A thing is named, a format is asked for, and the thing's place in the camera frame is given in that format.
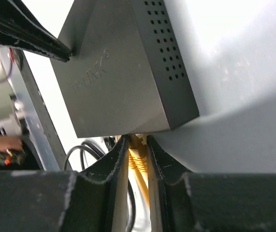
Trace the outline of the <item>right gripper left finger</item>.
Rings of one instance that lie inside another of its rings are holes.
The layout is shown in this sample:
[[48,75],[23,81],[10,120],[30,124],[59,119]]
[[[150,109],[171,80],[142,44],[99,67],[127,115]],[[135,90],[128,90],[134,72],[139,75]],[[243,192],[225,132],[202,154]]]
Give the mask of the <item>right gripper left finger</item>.
[[85,170],[70,172],[61,232],[124,232],[127,220],[129,136]]

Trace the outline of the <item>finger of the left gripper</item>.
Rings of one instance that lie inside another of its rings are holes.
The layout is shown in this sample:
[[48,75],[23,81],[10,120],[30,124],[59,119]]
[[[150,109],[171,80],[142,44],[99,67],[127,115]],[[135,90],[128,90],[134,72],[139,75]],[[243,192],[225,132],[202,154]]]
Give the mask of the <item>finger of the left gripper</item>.
[[0,46],[62,62],[71,50],[46,30],[21,0],[0,0]]

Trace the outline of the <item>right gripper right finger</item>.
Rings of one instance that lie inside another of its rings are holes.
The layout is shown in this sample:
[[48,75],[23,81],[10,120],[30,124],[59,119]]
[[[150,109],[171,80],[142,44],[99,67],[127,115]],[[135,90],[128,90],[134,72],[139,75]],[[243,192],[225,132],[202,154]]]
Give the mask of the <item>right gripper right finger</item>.
[[148,187],[153,232],[190,232],[194,226],[186,181],[189,169],[147,137]]

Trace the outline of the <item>black network switch box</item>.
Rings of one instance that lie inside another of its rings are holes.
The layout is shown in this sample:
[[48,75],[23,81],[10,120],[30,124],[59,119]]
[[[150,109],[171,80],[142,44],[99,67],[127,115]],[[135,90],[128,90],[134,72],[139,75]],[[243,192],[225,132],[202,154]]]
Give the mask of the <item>black network switch box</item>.
[[77,137],[173,130],[199,116],[162,0],[76,0],[51,60]]

